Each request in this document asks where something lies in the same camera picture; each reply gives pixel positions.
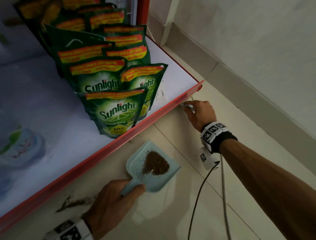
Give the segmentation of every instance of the dustpan handle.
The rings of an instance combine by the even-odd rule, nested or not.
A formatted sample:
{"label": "dustpan handle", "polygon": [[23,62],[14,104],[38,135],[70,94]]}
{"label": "dustpan handle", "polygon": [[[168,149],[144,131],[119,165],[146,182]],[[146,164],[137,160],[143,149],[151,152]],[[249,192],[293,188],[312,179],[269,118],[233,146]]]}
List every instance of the dustpan handle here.
{"label": "dustpan handle", "polygon": [[138,186],[142,184],[140,181],[138,181],[137,179],[133,178],[128,184],[125,185],[125,187],[123,188],[121,195],[122,196],[126,196],[127,194],[129,194],[134,187]]}

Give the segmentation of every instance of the forearm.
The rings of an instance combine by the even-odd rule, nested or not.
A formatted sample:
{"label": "forearm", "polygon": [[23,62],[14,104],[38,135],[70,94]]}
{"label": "forearm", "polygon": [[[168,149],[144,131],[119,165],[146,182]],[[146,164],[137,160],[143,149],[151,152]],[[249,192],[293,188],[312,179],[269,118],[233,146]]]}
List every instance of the forearm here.
{"label": "forearm", "polygon": [[234,139],[220,153],[287,239],[316,239],[314,189]]}

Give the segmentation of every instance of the light blue dustpan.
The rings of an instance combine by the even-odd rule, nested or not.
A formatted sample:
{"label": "light blue dustpan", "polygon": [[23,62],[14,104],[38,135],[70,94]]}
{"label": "light blue dustpan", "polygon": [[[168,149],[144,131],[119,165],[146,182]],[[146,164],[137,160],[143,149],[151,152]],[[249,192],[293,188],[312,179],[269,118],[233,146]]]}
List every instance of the light blue dustpan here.
{"label": "light blue dustpan", "polygon": [[[142,168],[148,151],[158,152],[169,163],[170,168],[168,172],[163,175],[142,173]],[[135,186],[142,183],[145,184],[147,192],[158,192],[180,170],[180,168],[181,167],[172,158],[168,157],[167,154],[149,140],[127,160],[126,170],[133,179],[124,187],[121,195],[127,195]]]}

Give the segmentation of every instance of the store shelf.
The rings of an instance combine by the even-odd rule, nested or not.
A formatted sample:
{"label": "store shelf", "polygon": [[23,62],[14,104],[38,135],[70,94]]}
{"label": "store shelf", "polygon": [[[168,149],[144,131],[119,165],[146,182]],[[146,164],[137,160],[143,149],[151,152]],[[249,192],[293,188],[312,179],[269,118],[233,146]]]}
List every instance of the store shelf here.
{"label": "store shelf", "polygon": [[46,140],[45,156],[12,174],[13,186],[0,198],[0,232],[201,87],[202,82],[150,38],[146,40],[151,62],[169,65],[161,86],[169,103],[161,107],[155,100],[148,116],[117,139],[99,134],[68,82],[59,78],[48,55],[0,67],[0,105],[23,127]]}

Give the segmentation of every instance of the dirt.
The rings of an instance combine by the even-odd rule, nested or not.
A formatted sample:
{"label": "dirt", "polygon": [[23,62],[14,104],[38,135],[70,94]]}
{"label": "dirt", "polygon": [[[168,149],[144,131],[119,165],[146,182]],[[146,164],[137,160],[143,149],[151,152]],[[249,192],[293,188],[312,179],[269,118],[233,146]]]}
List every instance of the dirt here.
{"label": "dirt", "polygon": [[169,168],[169,163],[158,152],[148,151],[142,174],[163,175],[169,171]]}
{"label": "dirt", "polygon": [[66,200],[63,202],[63,204],[61,205],[61,207],[56,212],[62,212],[66,210],[67,208],[83,206],[83,205],[91,205],[94,202],[95,198],[96,196],[94,195],[91,197],[85,197],[85,198],[80,198],[80,199],[71,201],[70,200],[71,196],[68,196]]}

